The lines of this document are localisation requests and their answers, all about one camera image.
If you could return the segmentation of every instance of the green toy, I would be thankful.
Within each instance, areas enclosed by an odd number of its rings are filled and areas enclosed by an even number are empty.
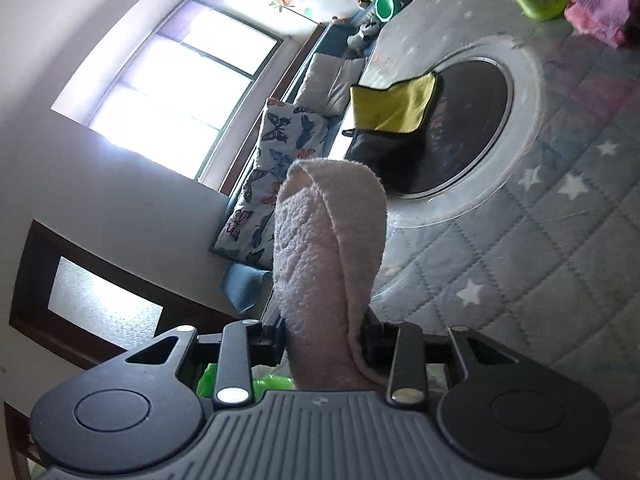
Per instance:
[[[376,0],[376,16],[382,23],[386,23],[400,12],[403,6],[402,0]]]
[[[199,397],[210,397],[213,393],[213,387],[216,384],[216,375],[218,373],[218,365],[212,363],[207,366],[206,370],[196,388],[196,395]],[[261,379],[254,379],[254,396],[255,400],[260,400],[266,390],[294,390],[293,381],[288,377],[278,375],[266,375]]]

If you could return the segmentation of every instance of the pink towel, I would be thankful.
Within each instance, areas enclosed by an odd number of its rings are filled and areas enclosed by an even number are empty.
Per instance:
[[[380,389],[360,326],[385,248],[385,192],[345,160],[297,160],[276,206],[273,292],[287,323],[293,380],[304,390]]]
[[[636,0],[569,0],[564,16],[580,34],[617,48],[626,43],[626,28],[635,21],[636,7]]]

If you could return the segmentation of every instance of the metal screw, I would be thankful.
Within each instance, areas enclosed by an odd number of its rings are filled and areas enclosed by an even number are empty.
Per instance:
[[[398,388],[391,398],[400,404],[419,404],[424,400],[424,393],[415,388]]]
[[[249,392],[244,388],[223,388],[216,397],[225,404],[240,404],[249,398]]]

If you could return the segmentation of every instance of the bright window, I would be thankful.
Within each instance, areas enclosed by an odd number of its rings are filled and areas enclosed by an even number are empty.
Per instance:
[[[190,178],[280,41],[194,0],[182,4],[127,63],[90,127]]]

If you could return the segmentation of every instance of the cushion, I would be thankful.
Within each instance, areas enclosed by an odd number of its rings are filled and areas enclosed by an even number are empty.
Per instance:
[[[293,104],[324,115],[327,97],[341,66],[339,57],[313,54]]]
[[[293,104],[324,117],[342,115],[349,104],[349,88],[359,81],[364,63],[364,58],[314,54]]]
[[[365,59],[345,59],[335,81],[329,90],[329,96],[323,115],[325,117],[337,117],[344,114],[349,106],[350,89],[360,80],[364,70]]]
[[[322,155],[326,119],[275,99],[262,115],[254,168],[213,252],[263,269],[273,267],[273,211],[278,190],[296,158]]]

